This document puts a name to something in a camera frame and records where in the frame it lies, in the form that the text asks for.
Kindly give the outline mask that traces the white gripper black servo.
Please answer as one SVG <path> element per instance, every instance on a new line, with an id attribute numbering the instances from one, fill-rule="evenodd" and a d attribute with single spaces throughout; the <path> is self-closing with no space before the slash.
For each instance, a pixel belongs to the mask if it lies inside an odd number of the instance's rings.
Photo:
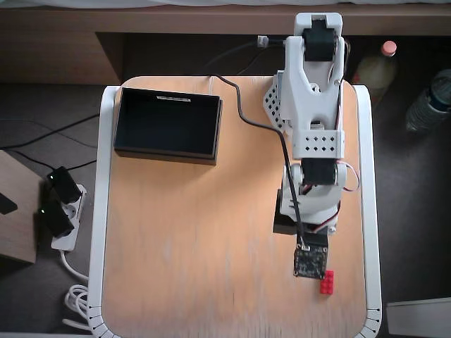
<path id="1" fill-rule="evenodd" d="M 297 239 L 299 245 L 305 244 L 311 249 L 328 248 L 328 233 L 329 229 L 336 226 L 341 196 L 340 185 L 313 186 L 307 193 L 297 196 L 304 228 L 303 238 Z M 286 235 L 297 234 L 295 205 L 289 189 L 277 191 L 273 232 Z"/>

